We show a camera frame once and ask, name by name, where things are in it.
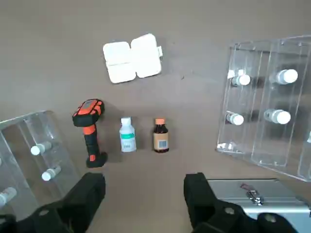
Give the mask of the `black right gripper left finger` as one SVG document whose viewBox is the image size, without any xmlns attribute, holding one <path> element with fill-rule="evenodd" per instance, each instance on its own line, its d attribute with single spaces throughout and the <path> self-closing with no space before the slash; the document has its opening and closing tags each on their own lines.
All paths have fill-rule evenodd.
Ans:
<svg viewBox="0 0 311 233">
<path fill-rule="evenodd" d="M 2 233 L 85 233 L 106 194 L 105 177 L 88 172 L 60 200 L 37 208 L 20 221 L 1 215 Z"/>
</svg>

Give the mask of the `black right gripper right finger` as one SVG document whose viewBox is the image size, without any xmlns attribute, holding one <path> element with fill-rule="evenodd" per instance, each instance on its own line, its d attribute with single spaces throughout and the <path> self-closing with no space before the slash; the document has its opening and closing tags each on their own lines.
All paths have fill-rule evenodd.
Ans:
<svg viewBox="0 0 311 233">
<path fill-rule="evenodd" d="M 184 198 L 193 233 L 295 233 L 297 230 L 276 213 L 249 217 L 241 206 L 216 198 L 204 174 L 187 174 Z"/>
</svg>

